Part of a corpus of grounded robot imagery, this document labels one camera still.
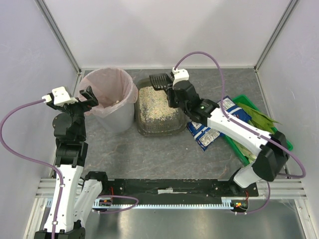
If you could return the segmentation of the black litter scoop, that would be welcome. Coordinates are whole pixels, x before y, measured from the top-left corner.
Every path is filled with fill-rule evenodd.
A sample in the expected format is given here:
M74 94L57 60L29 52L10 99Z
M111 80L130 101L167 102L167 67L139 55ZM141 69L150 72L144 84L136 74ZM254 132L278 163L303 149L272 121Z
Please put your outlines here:
M149 75L149 79L153 89L156 91L167 91L168 89L171 89L173 85L171 75L167 73Z

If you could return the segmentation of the grey bin with pink bag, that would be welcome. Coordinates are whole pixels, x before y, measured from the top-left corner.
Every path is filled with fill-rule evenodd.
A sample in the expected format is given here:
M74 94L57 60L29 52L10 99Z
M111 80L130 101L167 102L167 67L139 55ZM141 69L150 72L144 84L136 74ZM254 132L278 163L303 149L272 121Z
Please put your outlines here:
M78 84L76 97L85 98L79 91L92 88L98 105L93 107L87 116L94 116L110 132L128 130L135 115L134 103L138 99L138 88L132 77L120 68L101 68L90 72Z

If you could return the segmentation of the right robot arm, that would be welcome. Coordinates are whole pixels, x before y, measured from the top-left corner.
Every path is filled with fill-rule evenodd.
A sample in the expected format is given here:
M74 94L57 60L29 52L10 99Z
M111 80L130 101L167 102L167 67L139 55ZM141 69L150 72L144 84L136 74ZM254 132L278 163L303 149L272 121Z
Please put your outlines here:
M288 160L282 133L257 129L226 112L221 104L200 98L188 80L172 83L171 87L176 104L193 122L223 133L256 156L253 163L234 174L233 181L238 186L247 188L260 180L275 180Z

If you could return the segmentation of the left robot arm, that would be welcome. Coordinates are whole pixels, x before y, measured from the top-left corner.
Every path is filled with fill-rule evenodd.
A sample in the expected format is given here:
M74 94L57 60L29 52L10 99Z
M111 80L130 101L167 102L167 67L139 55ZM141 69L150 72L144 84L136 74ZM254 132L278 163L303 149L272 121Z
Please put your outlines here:
M85 176L81 193L77 194L88 151L85 113L99 104L90 86L81 90L80 95L84 101L70 96L65 87L59 87L43 97L60 114L52 122L57 169L52 206L44 228L34 234L36 239L83 239L93 204L107 188L107 174L91 171Z

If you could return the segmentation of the grey litter box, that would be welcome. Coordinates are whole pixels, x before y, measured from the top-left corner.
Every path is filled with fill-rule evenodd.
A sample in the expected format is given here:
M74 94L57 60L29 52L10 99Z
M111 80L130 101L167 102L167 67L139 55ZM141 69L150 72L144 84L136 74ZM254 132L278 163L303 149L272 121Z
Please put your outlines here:
M155 91L148 78L137 82L139 90L135 103L138 132L143 136L164 136L182 132L187 119L181 109L168 106L166 93Z

